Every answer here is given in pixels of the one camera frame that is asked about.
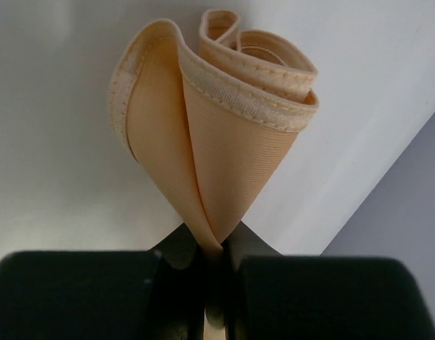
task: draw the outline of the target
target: peach fabric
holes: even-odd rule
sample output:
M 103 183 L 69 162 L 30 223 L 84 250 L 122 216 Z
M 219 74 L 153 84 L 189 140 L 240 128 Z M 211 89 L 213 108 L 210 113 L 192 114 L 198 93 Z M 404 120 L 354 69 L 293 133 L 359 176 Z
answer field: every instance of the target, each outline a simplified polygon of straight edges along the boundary
M 147 25 L 108 100 L 117 136 L 213 255 L 317 111 L 317 70 L 231 11 L 206 11 L 199 37 L 197 55 L 173 21 Z

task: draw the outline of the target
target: stitched seam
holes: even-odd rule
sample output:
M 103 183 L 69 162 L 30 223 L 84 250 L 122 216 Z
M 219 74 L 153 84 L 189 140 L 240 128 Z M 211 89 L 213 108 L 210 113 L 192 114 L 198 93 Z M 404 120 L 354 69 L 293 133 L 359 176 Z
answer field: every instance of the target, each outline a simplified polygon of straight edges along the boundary
M 128 60 L 130 59 L 130 56 L 133 54 L 137 54 L 137 50 L 140 48 L 136 48 L 136 45 L 139 43 L 141 39 L 141 36 L 139 36 L 139 38 L 136 38 L 136 40 L 134 41 L 133 44 L 131 44 L 131 46 L 128 48 L 128 52 L 125 53 L 125 57 L 123 58 L 123 60 L 120 62 L 121 66 L 117 67 L 115 74 L 113 76 L 113 80 L 112 80 L 112 87 L 109 91 L 110 93 L 110 98 L 109 98 L 109 102 L 110 102 L 110 107 L 111 107 L 111 120 L 114 121 L 115 117 L 120 117 L 123 115 L 123 117 L 121 118 L 122 122 L 120 119 L 119 123 L 122 125 L 122 129 L 120 131 L 120 134 L 122 135 L 122 138 L 125 141 L 126 146 L 129 148 L 129 150 L 131 151 L 131 154 L 134 156 L 134 153 L 131 150 L 131 146 L 128 140 L 128 133 L 126 131 L 126 120 L 128 119 L 128 115 L 126 115 L 126 112 L 128 110 L 128 100 L 131 97 L 132 91 L 134 90 L 135 87 L 135 83 L 137 81 L 137 78 L 140 75 L 140 72 L 142 71 L 143 65 L 144 65 L 144 61 L 145 58 L 147 57 L 148 52 L 154 47 L 154 45 L 156 45 L 159 41 L 161 40 L 168 40 L 171 38 L 157 38 L 156 40 L 153 40 L 147 47 L 147 49 L 145 50 L 144 54 L 140 57 L 140 61 L 139 64 L 137 65 L 137 67 L 135 68 L 134 74 L 131 76 L 132 77 L 132 81 L 131 83 L 126 86 L 123 90 L 121 90 L 122 93 L 122 97 L 124 98 L 124 102 L 122 102 L 121 104 L 123 105 L 122 108 L 120 108 L 119 105 L 115 104 L 114 101 L 114 96 L 116 95 L 118 88 L 120 88 L 120 78 L 121 78 L 121 74 L 124 68 L 127 67 L 128 65 Z
M 253 85 L 253 84 L 248 84 L 248 85 L 253 86 L 253 87 L 260 89 L 262 91 L 268 92 L 270 94 L 274 94 L 274 95 L 277 95 L 279 97 L 291 100 L 291 101 L 296 101 L 298 103 L 300 103 L 300 101 L 301 101 L 301 96 L 294 94 L 294 93 L 289 93 L 287 91 L 279 91 L 279 90 L 274 90 L 274 89 L 270 89 L 269 91 L 267 91 L 262 86 L 257 86 L 257 85 Z M 309 92 L 310 87 L 309 87 L 309 84 L 307 82 L 305 82 L 303 84 L 295 84 L 295 85 L 290 86 L 291 89 L 300 89 L 300 90 L 304 87 L 307 87 L 307 92 Z
M 208 38 L 208 37 L 206 37 L 206 38 L 208 40 L 210 40 L 210 44 L 215 43 L 210 38 Z M 208 42 L 205 42 L 203 44 L 202 48 L 205 47 L 206 49 L 210 50 L 211 47 L 208 46 L 208 44 L 209 44 Z M 232 55 L 228 55 L 227 53 L 225 53 L 224 51 L 221 51 L 219 49 L 216 49 L 216 50 L 218 50 L 220 55 L 226 57 L 228 60 L 235 60 L 235 57 L 233 57 Z M 256 71 L 263 71 L 263 72 L 268 72 L 268 73 L 276 73 L 276 74 L 280 74 L 280 75 L 282 75 L 284 77 L 289 76 L 289 77 L 293 77 L 293 78 L 301 78 L 301 79 L 305 79 L 305 80 L 310 81 L 310 82 L 312 82 L 315 79 L 315 76 L 308 76 L 308 75 L 305 75 L 305 74 L 292 74 L 293 71 L 284 70 L 284 69 L 272 69 L 270 66 L 266 66 L 266 65 L 263 65 L 263 64 L 254 64 L 253 62 L 246 62 L 246 61 L 241 61 L 241 64 L 243 66 L 247 65 L 249 67 L 252 67 Z
M 299 129 L 295 129 L 294 127 L 288 127 L 288 126 L 286 127 L 285 125 L 279 125 L 279 124 L 276 124 L 276 123 L 272 123 L 270 120 L 267 120 L 267 119 L 257 118 L 256 115 L 254 115 L 254 114 L 250 115 L 247 112 L 245 112 L 243 110 L 240 110 L 240 109 L 236 108 L 235 106 L 233 106 L 233 105 L 231 105 L 229 103 L 225 103 L 224 101 L 220 100 L 219 98 L 214 97 L 212 94 L 210 94 L 207 91 L 201 89 L 197 84 L 195 84 L 185 74 L 183 74 L 183 77 L 193 88 L 195 88 L 197 91 L 199 91 L 203 95 L 207 96 L 208 98 L 210 98 L 211 100 L 213 100 L 214 102 L 216 102 L 217 104 L 222 106 L 223 108 L 226 108 L 226 109 L 236 113 L 237 115 L 240 115 L 240 116 L 242 116 L 244 118 L 247 118 L 250 121 L 253 121 L 253 122 L 261 124 L 261 125 L 264 125 L 264 126 L 266 126 L 268 128 L 274 128 L 276 130 L 281 130 L 281 131 L 285 131 L 285 132 L 300 132 L 301 130 L 303 130 L 303 127 L 299 128 Z M 290 119 L 290 121 L 294 120 L 295 118 L 298 118 L 298 117 L 292 117 Z
M 191 62 L 192 64 L 198 66 L 200 69 L 202 69 L 203 71 L 205 71 L 208 74 L 212 74 L 213 77 L 216 77 L 217 79 L 219 79 L 220 81 L 222 81 L 224 84 L 230 85 L 235 87 L 239 92 L 243 92 L 248 94 L 251 97 L 255 97 L 257 99 L 259 99 L 260 101 L 264 101 L 272 106 L 275 106 L 277 108 L 280 108 L 281 110 L 285 110 L 285 111 L 289 111 L 289 112 L 304 112 L 304 113 L 313 113 L 316 110 L 314 108 L 291 108 L 289 107 L 288 104 L 279 104 L 277 103 L 275 100 L 270 99 L 270 98 L 263 98 L 261 97 L 259 94 L 254 93 L 253 91 L 250 91 L 249 89 L 245 89 L 244 87 L 235 84 L 235 83 L 230 83 L 228 80 L 226 80 L 224 77 L 220 76 L 219 74 L 216 74 L 215 72 L 211 72 L 209 69 L 207 69 L 206 67 L 204 67 L 203 65 L 197 63 L 197 61 L 195 61 L 194 59 L 192 59 L 190 56 L 188 56 L 186 53 L 184 53 L 185 56 L 188 58 L 188 61 Z

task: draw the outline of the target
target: beige fabric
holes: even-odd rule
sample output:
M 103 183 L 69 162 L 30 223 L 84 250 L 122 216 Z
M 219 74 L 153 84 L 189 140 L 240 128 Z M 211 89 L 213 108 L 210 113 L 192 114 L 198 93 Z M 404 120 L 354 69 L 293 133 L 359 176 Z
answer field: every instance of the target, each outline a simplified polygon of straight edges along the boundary
M 318 109 L 317 71 L 277 35 L 239 31 L 210 10 L 196 55 L 166 19 L 146 26 L 115 69 L 115 133 L 208 254 L 241 220 Z

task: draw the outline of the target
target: ribbed texture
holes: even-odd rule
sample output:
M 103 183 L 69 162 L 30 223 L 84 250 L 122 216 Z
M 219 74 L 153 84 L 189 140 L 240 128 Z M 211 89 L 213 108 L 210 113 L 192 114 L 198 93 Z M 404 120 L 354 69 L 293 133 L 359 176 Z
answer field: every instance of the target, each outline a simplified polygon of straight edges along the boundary
M 205 12 L 199 36 L 196 55 L 172 21 L 145 27 L 114 72 L 109 108 L 115 133 L 212 255 L 318 109 L 317 71 L 283 38 L 241 33 L 233 12 Z

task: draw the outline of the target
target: stitching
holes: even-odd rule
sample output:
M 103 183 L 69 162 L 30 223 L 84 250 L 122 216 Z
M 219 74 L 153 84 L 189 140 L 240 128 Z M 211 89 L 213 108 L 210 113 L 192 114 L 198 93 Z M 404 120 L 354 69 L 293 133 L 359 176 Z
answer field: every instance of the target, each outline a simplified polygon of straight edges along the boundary
M 247 112 L 240 110 L 238 108 L 236 108 L 233 105 L 230 105 L 229 103 L 225 103 L 224 101 L 214 97 L 212 94 L 208 93 L 207 91 L 201 89 L 197 84 L 195 84 L 189 77 L 187 77 L 184 73 L 183 73 L 183 77 L 184 79 L 193 87 L 195 88 L 197 91 L 199 91 L 200 93 L 202 93 L 203 95 L 207 96 L 208 98 L 210 98 L 211 100 L 213 100 L 214 102 L 216 102 L 217 104 L 219 104 L 220 106 L 222 106 L 223 108 L 228 109 L 229 111 L 232 111 L 234 113 L 236 113 L 237 115 L 240 115 L 244 118 L 250 119 L 251 121 L 254 121 L 255 123 L 264 125 L 268 128 L 274 128 L 276 130 L 281 130 L 281 131 L 285 131 L 285 132 L 300 132 L 301 130 L 303 130 L 302 128 L 299 129 L 295 129 L 294 127 L 290 127 L 290 126 L 281 126 L 279 124 L 276 123 L 272 123 L 270 121 L 268 121 L 267 119 L 260 119 L 257 118 L 256 115 L 254 114 L 248 114 Z
M 205 47 L 206 49 L 211 50 L 210 45 L 212 45 L 213 43 L 215 44 L 215 42 L 213 40 L 211 40 L 210 38 L 208 38 L 208 37 L 206 37 L 206 38 L 208 40 L 210 40 L 210 42 L 209 43 L 205 42 L 203 44 L 202 48 Z M 227 53 L 227 51 L 219 50 L 219 48 L 217 48 L 216 50 L 219 52 L 220 55 L 222 55 L 223 57 L 226 57 L 228 60 L 235 60 L 235 57 L 232 56 L 232 55 L 229 55 L 229 53 Z M 244 63 L 244 65 L 249 65 L 250 67 L 254 68 L 257 71 L 269 72 L 270 70 L 272 70 L 272 67 L 267 66 L 267 65 L 255 64 L 255 63 L 250 62 L 250 61 L 249 62 L 248 61 L 244 61 L 243 63 Z M 314 80 L 314 78 L 315 78 L 314 76 L 308 76 L 308 75 L 305 75 L 305 74 L 292 74 L 292 71 L 283 70 L 283 69 L 274 69 L 273 73 L 277 73 L 277 74 L 280 74 L 280 75 L 283 75 L 283 76 L 285 76 L 285 74 L 287 74 L 290 77 L 292 76 L 294 78 L 301 78 L 301 79 L 308 80 L 310 82 L 312 82 Z
M 131 82 L 127 86 L 124 86 L 123 89 L 121 89 L 122 85 L 120 84 L 121 81 L 121 74 L 123 72 L 123 69 L 127 67 L 129 59 L 132 55 L 137 54 L 138 50 L 141 48 L 140 46 L 137 46 L 137 44 L 140 42 L 141 39 L 141 33 L 139 34 L 138 38 L 135 39 L 135 41 L 129 46 L 128 51 L 125 53 L 124 58 L 120 61 L 119 67 L 117 67 L 115 74 L 112 77 L 111 80 L 111 88 L 109 89 L 109 103 L 110 103 L 110 116 L 111 116 L 111 122 L 113 124 L 113 130 L 116 131 L 116 124 L 121 125 L 119 135 L 123 138 L 123 141 L 125 145 L 130 150 L 132 156 L 135 158 L 134 153 L 131 150 L 131 146 L 128 140 L 128 134 L 126 132 L 126 120 L 127 115 L 126 111 L 128 110 L 128 99 L 131 97 L 132 91 L 135 88 L 135 82 L 137 81 L 138 76 L 140 75 L 140 72 L 142 71 L 144 60 L 148 54 L 148 52 L 156 45 L 160 40 L 168 40 L 171 38 L 157 38 L 156 40 L 153 40 L 145 50 L 144 54 L 140 57 L 140 61 L 138 62 L 137 67 L 134 69 L 134 67 L 130 68 L 130 71 L 134 70 L 134 74 L 131 75 Z M 114 97 L 116 96 L 117 92 L 120 92 L 120 97 L 123 97 L 124 101 L 115 104 Z
M 208 74 L 212 74 L 213 77 L 216 77 L 217 79 L 219 79 L 220 81 L 222 81 L 224 84 L 230 85 L 235 87 L 238 91 L 243 92 L 248 94 L 251 97 L 255 97 L 257 99 L 259 99 L 260 101 L 264 101 L 266 103 L 269 103 L 272 106 L 275 106 L 277 108 L 280 108 L 282 110 L 285 111 L 289 111 L 292 113 L 297 113 L 297 112 L 304 112 L 304 113 L 313 113 L 315 112 L 315 109 L 313 108 L 291 108 L 291 107 L 286 107 L 285 104 L 279 104 L 276 101 L 274 101 L 273 99 L 270 98 L 263 98 L 261 97 L 259 94 L 254 93 L 253 91 L 250 91 L 249 89 L 245 89 L 244 87 L 235 84 L 235 83 L 230 83 L 228 80 L 226 80 L 224 77 L 220 76 L 219 74 L 216 74 L 215 72 L 210 71 L 209 69 L 207 69 L 206 67 L 204 67 L 203 65 L 199 64 L 197 61 L 195 61 L 194 59 L 192 59 L 187 53 L 184 53 L 186 58 L 188 58 L 189 62 L 191 62 L 192 64 L 196 65 L 197 67 L 201 68 L 203 71 L 205 71 Z

